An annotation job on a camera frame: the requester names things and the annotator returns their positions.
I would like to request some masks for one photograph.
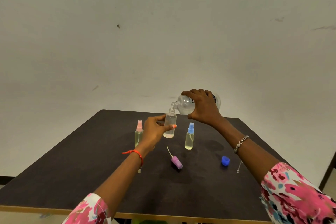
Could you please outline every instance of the silver bracelet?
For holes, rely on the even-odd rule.
[[[237,154],[238,148],[241,146],[241,144],[243,143],[243,141],[245,141],[248,138],[249,138],[249,136],[245,136],[242,140],[239,141],[239,143],[237,144],[237,146],[233,149],[233,152],[235,154]]]

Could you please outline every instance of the forearm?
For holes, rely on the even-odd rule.
[[[136,149],[145,158],[148,151],[138,147]],[[95,193],[107,204],[112,218],[115,216],[117,208],[140,166],[141,159],[139,155],[132,152],[112,175],[96,189]]]
[[[212,127],[221,133],[232,148],[235,148],[238,142],[245,136],[225,118],[216,121]],[[247,139],[241,144],[237,154],[259,184],[261,184],[267,172],[275,164],[279,163],[278,159],[273,157],[251,139]]]

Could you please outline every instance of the person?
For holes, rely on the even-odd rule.
[[[221,116],[210,91],[192,89],[183,91],[182,95],[195,102],[195,110],[188,118],[212,126],[237,150],[239,158],[261,185],[260,199],[273,223],[336,222],[336,202],[290,165],[280,162],[251,139],[242,141],[245,135]],[[137,152],[131,152],[112,175],[94,193],[89,194],[63,223],[100,224],[107,223],[107,218],[114,217],[142,159],[154,149],[164,132],[176,127],[157,123],[163,120],[165,115],[149,117],[146,120],[143,140],[135,148]]]

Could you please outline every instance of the transparent travel bottle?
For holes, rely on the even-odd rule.
[[[184,145],[184,147],[187,150],[191,150],[193,148],[194,136],[195,136],[195,134],[194,134],[194,124],[192,122],[190,122],[188,132],[187,132],[187,135],[185,137],[185,145]]]
[[[174,108],[169,108],[169,112],[166,114],[165,126],[176,124],[177,116]],[[166,138],[172,138],[174,136],[175,129],[169,130],[163,134]]]
[[[212,93],[213,99],[215,100],[216,106],[219,109],[221,107],[221,99],[217,93]],[[177,101],[171,103],[171,106],[180,112],[180,114],[190,114],[195,109],[195,102],[192,98],[186,95],[180,95]]]
[[[138,120],[138,125],[137,125],[136,131],[135,131],[135,146],[136,147],[141,142],[143,133],[144,133],[144,131],[142,129],[142,120]]]

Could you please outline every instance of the hand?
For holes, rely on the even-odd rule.
[[[195,102],[195,110],[188,115],[188,119],[197,120],[210,126],[223,119],[211,91],[192,89],[190,91],[183,91],[181,95],[186,95]]]
[[[158,121],[164,121],[165,119],[166,115],[164,114],[155,117],[148,117],[145,121],[142,140],[136,147],[136,150],[138,150],[143,157],[154,149],[155,145],[160,141],[163,133],[176,128],[175,124],[165,126],[163,123],[157,123]]]

